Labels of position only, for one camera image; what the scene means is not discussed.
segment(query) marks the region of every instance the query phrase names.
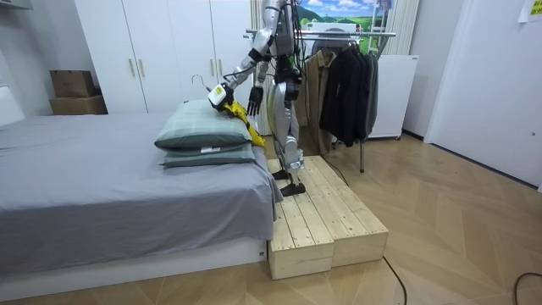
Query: robot leg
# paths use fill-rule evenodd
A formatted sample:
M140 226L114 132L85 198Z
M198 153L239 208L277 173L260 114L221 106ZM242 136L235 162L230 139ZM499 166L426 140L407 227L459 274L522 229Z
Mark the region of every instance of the robot leg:
M289 100L286 82L273 85L268 104L268 121L273 132L274 147L279 156L282 170L274 173L277 180L290 179L290 184L283 188L285 197L305 192L297 172L304 167L303 151L298 148L299 124L293 101Z

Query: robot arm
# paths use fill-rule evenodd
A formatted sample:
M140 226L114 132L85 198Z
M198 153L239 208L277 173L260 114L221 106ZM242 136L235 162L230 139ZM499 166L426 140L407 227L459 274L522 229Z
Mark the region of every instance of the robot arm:
M263 98L262 84L270 60L268 50L274 42L274 35L277 31L277 24L279 23L280 11L284 6L285 1L286 0L264 0L264 27L260 29L254 37L251 51L241 61L241 64L235 68L234 72L230 74L230 80L214 87L207 96L213 107L218 111L222 111L226 103L232 103L234 101L235 88L242 84L248 76L254 72L258 63L263 61L260 65L260 71L257 74L257 84L255 87L259 89L253 88L251 91L251 104L257 104L254 105L257 107L252 107L252 109L257 109L259 111L259 103Z

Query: green pillow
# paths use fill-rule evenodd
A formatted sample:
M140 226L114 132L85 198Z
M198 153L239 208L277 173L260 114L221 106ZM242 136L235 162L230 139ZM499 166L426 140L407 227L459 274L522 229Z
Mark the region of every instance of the green pillow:
M208 100L182 103L154 142L159 148L224 147L252 141L240 119L216 111Z
M247 143L237 147L204 147L199 154L186 155L184 152L168 152L163 159L163 166L199 166L217 164L240 164L255 160L252 144Z

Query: cardboard box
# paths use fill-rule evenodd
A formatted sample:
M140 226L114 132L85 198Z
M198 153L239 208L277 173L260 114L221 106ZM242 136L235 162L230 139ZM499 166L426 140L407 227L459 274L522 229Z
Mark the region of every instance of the cardboard box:
M49 102L54 115L108 114L103 96L58 97Z
M57 97L92 97L95 95L90 71L52 70L49 73Z

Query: landscape poster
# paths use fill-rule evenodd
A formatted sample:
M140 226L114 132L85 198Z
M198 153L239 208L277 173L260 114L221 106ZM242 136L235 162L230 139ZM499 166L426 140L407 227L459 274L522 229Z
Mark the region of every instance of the landscape poster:
M301 25L309 22L333 22L359 25L360 31L369 31L377 0L303 0L298 7ZM376 25L382 21L382 10L377 13Z

